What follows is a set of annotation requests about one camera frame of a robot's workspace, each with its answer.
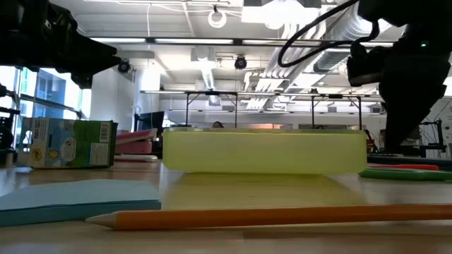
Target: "white ceiling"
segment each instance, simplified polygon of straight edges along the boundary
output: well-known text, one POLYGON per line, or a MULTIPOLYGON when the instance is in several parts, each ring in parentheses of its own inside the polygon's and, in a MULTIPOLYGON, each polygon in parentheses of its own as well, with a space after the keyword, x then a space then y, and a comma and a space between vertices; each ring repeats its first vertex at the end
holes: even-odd
MULTIPOLYGON (((90 37, 131 37, 148 36, 146 19, 147 5, 123 5, 111 2, 89 2, 84 0, 51 0, 51 2, 69 9, 85 35, 90 37)), ((242 0, 232 0, 231 11, 240 11, 242 0)), ((182 10, 181 6, 168 6, 182 10)), ((209 6, 188 6, 190 11, 208 10, 209 6)), ((208 12, 190 13, 189 21, 183 12, 169 11, 158 6, 149 8, 150 37, 236 37, 236 38, 277 38, 281 30, 270 30, 264 24, 242 23, 241 19, 228 15, 223 28, 213 28, 208 24, 208 12)), ((391 28, 380 36, 380 40, 396 40, 400 37, 400 28, 391 28)), ((161 60, 167 69, 167 76, 162 82, 194 83, 201 79, 199 70, 190 69, 190 46, 162 45, 121 45, 118 50, 150 50, 161 60)), ((247 68, 265 68, 272 57, 272 47, 214 47, 216 59, 221 59, 213 75, 217 79, 243 80, 245 71, 234 69, 235 57, 245 55, 247 68)), ((349 87, 344 75, 327 75, 323 82, 328 87, 349 87)))

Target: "pencil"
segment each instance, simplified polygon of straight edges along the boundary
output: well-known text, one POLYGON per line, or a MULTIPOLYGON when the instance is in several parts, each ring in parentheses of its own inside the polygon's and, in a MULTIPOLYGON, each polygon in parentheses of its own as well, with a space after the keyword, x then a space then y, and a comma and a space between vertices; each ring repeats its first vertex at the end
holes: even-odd
POLYGON ((452 205, 122 211, 90 217, 86 222, 118 230, 140 230, 440 219, 452 219, 452 205))

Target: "light blue sticky note pad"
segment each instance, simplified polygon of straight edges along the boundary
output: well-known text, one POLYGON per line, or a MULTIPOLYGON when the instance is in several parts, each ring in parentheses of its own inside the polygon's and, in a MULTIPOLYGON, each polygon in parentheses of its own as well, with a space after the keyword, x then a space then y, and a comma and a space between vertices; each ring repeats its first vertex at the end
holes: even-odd
POLYGON ((0 226, 84 220, 120 210, 159 210, 147 181, 88 180, 21 188, 0 197, 0 226))

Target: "wooden table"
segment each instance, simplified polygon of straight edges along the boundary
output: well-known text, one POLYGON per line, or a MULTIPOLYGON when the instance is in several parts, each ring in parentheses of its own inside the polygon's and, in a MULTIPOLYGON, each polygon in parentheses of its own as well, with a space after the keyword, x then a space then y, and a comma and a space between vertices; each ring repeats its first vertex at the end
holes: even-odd
MULTIPOLYGON (((0 169, 0 195, 40 183, 149 181, 164 209, 450 203, 449 183, 360 179, 354 174, 183 174, 160 163, 111 169, 0 169)), ((452 253, 449 222, 269 226, 183 231, 111 231, 83 222, 0 228, 0 253, 452 253)))

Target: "cardboard box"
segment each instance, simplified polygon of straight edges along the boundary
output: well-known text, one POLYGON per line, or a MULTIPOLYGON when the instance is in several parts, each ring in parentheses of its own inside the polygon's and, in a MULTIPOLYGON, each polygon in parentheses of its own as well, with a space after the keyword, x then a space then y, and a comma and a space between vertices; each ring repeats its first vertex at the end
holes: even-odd
POLYGON ((113 121, 25 118, 17 164, 36 169, 110 167, 117 126, 113 121))

